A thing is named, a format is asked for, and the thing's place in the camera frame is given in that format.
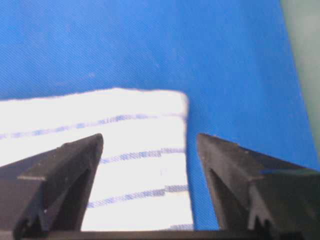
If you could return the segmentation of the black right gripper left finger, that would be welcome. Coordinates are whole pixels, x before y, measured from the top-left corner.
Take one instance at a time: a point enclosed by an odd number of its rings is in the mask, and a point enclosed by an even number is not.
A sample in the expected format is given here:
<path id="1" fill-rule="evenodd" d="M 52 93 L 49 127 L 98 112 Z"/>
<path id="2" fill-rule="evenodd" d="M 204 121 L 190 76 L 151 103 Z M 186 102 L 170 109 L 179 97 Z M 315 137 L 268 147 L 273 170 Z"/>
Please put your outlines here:
<path id="1" fill-rule="evenodd" d="M 103 146 L 97 133 L 1 166 L 0 238 L 80 231 Z"/>

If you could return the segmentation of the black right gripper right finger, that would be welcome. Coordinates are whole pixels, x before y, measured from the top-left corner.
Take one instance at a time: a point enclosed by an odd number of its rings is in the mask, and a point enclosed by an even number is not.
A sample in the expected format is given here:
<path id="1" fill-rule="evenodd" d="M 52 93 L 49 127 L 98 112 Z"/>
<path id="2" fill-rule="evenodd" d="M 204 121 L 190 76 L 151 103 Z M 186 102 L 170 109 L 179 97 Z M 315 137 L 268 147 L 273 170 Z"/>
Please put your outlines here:
<path id="1" fill-rule="evenodd" d="M 319 239 L 319 171 L 204 133 L 196 142 L 221 230 Z"/>

